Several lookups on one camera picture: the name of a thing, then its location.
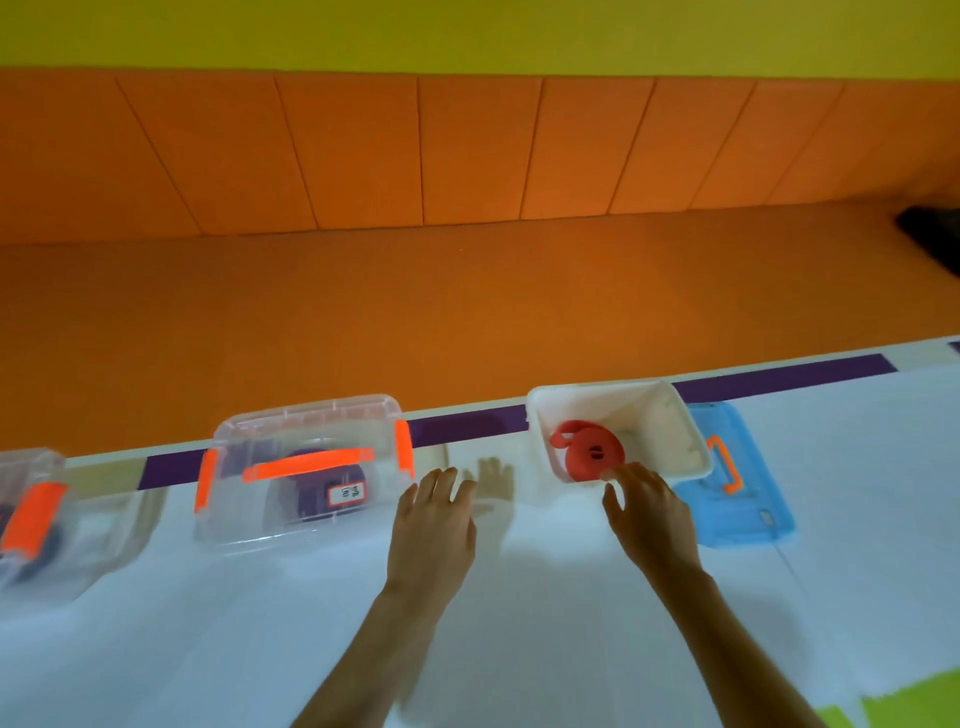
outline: white label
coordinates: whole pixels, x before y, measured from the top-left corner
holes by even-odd
[[[359,483],[337,485],[326,491],[326,502],[331,508],[350,503],[362,503],[366,499],[367,483],[362,480]]]

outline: plastic container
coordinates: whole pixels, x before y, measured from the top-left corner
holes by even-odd
[[[0,616],[72,601],[130,542],[138,494],[77,501],[63,464],[49,449],[0,453]]]
[[[261,548],[311,532],[312,543],[389,532],[414,477],[410,429],[386,395],[238,415],[204,456],[196,535]]]
[[[564,422],[585,420],[610,430],[627,462],[639,461],[671,485],[702,478],[713,469],[707,444],[686,404],[666,381],[565,384],[527,395],[530,435],[548,482],[571,484],[565,452],[550,444]]]
[[[792,536],[793,514],[740,413],[728,402],[692,404],[690,412],[716,463],[707,477],[676,487],[690,506],[697,541],[727,548],[776,544]]]

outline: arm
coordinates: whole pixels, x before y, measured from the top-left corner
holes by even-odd
[[[292,728],[379,728],[408,671],[460,590],[476,546],[470,506],[476,483],[451,500],[455,468],[412,485],[396,509],[387,583],[343,658]]]
[[[604,473],[603,505],[627,556],[646,574],[677,623],[726,728],[822,728],[824,723],[780,674],[700,565],[690,509],[638,463]]]

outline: left hand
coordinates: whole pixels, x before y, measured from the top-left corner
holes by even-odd
[[[384,593],[434,621],[460,591],[476,552],[476,483],[465,480],[451,499],[456,477],[456,468],[431,471],[400,497],[387,558]]]

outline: red toy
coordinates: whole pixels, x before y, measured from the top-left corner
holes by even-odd
[[[600,473],[623,465],[627,456],[616,435],[586,420],[568,420],[550,436],[550,445],[566,449],[566,471],[575,481],[599,480]]]

